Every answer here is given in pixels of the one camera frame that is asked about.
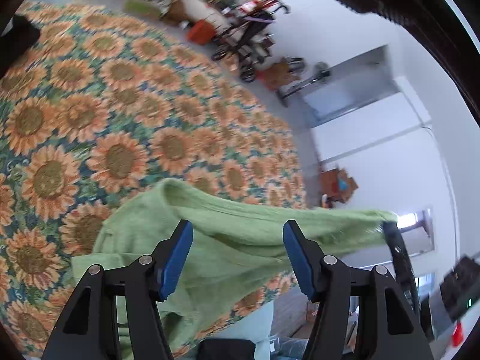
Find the green knit shirt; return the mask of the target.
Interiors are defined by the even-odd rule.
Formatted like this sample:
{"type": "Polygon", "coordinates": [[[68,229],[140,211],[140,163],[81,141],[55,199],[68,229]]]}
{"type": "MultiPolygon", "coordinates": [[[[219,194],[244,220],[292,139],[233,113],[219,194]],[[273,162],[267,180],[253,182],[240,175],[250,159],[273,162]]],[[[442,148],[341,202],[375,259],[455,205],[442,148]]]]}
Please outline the green knit shirt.
{"type": "Polygon", "coordinates": [[[106,269],[131,264],[168,239],[182,219],[192,223],[193,244],[174,293],[158,306],[175,356],[242,316],[235,305],[245,296],[267,284],[283,286],[291,272],[282,239],[285,222],[296,221],[327,254],[343,256],[383,244],[381,226],[396,217],[388,211],[244,204],[165,179],[103,222],[91,253],[72,259],[74,277],[80,279],[94,264],[106,269]]]}

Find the open cardboard box far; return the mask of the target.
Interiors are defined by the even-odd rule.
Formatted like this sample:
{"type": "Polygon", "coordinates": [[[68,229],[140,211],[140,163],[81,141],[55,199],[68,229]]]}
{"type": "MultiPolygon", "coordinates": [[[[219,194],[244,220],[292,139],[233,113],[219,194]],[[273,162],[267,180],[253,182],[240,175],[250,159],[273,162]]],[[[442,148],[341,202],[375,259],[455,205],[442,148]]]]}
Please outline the open cardboard box far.
{"type": "Polygon", "coordinates": [[[333,208],[335,203],[346,204],[357,191],[358,185],[345,168],[320,170],[320,206],[333,208]]]}

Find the black standing fan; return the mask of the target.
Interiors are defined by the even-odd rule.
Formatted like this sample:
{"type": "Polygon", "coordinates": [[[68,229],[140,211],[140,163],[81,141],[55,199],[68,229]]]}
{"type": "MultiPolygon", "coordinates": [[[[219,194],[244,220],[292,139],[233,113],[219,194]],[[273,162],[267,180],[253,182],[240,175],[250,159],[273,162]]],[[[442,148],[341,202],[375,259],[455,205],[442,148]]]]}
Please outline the black standing fan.
{"type": "Polygon", "coordinates": [[[301,80],[298,84],[295,84],[289,87],[286,90],[282,90],[279,88],[275,94],[277,99],[281,103],[284,108],[289,106],[288,99],[293,96],[294,94],[298,94],[303,89],[309,88],[315,85],[323,85],[329,80],[331,77],[331,68],[327,63],[319,62],[315,64],[314,73],[312,76],[307,78],[306,80],[301,80]]]}

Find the sunflower pattern bedspread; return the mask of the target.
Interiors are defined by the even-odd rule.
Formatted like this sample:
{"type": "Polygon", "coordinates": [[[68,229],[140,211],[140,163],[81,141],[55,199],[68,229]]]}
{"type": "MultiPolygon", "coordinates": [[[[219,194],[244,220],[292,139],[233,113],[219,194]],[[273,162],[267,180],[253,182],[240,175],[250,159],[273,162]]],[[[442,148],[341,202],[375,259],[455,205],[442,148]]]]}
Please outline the sunflower pattern bedspread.
{"type": "Polygon", "coordinates": [[[289,125],[206,56],[100,7],[24,2],[38,43],[1,78],[1,325],[38,356],[104,221],[168,177],[306,207],[289,125]]]}

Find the brown cardboard box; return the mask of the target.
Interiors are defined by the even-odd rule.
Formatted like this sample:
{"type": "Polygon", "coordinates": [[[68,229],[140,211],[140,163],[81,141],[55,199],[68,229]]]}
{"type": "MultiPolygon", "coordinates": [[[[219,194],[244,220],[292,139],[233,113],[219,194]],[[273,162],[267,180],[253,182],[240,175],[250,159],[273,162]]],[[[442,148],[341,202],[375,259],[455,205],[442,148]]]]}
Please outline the brown cardboard box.
{"type": "Polygon", "coordinates": [[[283,57],[263,71],[258,71],[257,77],[270,91],[276,91],[299,80],[305,68],[303,58],[283,57]]]}

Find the black garment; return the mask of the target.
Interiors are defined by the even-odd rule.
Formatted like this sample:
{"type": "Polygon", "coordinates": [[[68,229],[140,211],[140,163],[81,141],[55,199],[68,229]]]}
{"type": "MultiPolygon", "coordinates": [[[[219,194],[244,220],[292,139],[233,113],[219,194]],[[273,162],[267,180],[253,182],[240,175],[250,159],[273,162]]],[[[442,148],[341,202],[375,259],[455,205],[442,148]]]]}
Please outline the black garment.
{"type": "Polygon", "coordinates": [[[11,29],[1,35],[0,75],[4,77],[14,62],[40,38],[41,31],[26,17],[14,15],[11,29]]]}

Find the orange shopping bag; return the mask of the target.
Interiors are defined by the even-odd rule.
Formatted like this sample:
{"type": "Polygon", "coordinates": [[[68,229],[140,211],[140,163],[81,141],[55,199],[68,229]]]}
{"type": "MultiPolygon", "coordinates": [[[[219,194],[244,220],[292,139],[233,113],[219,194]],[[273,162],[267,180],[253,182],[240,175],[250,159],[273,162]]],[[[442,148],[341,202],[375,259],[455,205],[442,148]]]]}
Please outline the orange shopping bag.
{"type": "Polygon", "coordinates": [[[216,27],[207,20],[197,21],[187,33],[187,39],[190,42],[200,46],[206,45],[216,35],[216,27]]]}

